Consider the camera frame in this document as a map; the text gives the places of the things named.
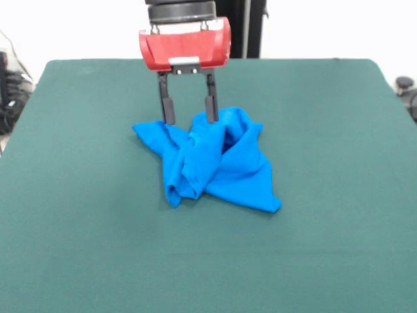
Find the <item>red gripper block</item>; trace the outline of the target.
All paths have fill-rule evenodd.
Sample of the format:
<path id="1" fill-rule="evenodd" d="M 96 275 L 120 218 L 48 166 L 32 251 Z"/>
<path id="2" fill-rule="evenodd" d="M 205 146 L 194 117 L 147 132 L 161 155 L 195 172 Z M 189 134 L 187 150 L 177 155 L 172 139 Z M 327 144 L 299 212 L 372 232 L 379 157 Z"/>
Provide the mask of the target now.
<path id="1" fill-rule="evenodd" d="M 143 60 L 149 70 L 158 72 L 158 85 L 164 123 L 175 124 L 173 100 L 169 96 L 167 77 L 177 65 L 197 65 L 201 68 L 223 67 L 231 52 L 231 26 L 227 18 L 207 22 L 208 29 L 202 30 L 199 22 L 190 23 L 191 31 L 184 24 L 165 25 L 160 34 L 142 32 L 139 46 Z M 218 100 L 214 72 L 205 73 L 208 95 L 205 97 L 207 121 L 218 121 Z"/>

